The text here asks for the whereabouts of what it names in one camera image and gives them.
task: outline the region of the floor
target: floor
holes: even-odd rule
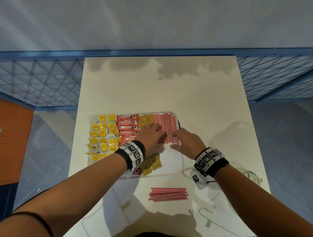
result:
[[[313,224],[313,103],[253,104],[272,195]],[[67,178],[76,110],[36,112],[14,208]]]

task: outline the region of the person's left hand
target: person's left hand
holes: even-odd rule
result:
[[[141,127],[135,140],[142,142],[145,146],[146,156],[152,155],[154,153],[159,153],[163,149],[163,144],[158,144],[161,136],[165,135],[166,132],[157,129],[161,127],[160,124],[147,124]]]

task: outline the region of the orange panel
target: orange panel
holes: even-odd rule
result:
[[[0,99],[0,185],[19,181],[34,111]]]

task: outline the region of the white table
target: white table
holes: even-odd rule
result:
[[[174,112],[181,126],[219,148],[270,192],[236,57],[86,58],[69,175],[87,165],[88,116]],[[178,175],[117,181],[66,236],[254,236],[218,185],[198,190],[184,157]],[[148,201],[151,187],[185,187],[183,201]]]

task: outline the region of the person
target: person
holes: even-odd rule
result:
[[[158,140],[165,132],[158,130],[159,127],[159,124],[148,124],[135,137],[143,144],[146,156],[162,149]],[[199,136],[184,128],[175,131],[173,136],[177,136],[181,145],[172,144],[171,148],[190,159],[206,149]],[[0,236],[63,236],[97,204],[127,168],[126,160],[118,153],[86,167],[15,210],[0,223]],[[231,165],[220,168],[214,179],[238,216],[257,236],[313,236],[313,225]]]

